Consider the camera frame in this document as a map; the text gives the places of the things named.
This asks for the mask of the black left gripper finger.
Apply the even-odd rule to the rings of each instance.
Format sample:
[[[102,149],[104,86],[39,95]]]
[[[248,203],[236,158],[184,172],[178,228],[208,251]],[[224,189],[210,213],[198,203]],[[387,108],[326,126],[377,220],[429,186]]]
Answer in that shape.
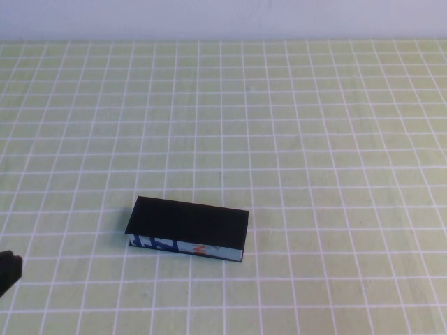
[[[3,296],[14,284],[12,251],[1,252],[1,296]]]
[[[15,285],[22,278],[23,259],[14,255],[10,261],[10,286]]]

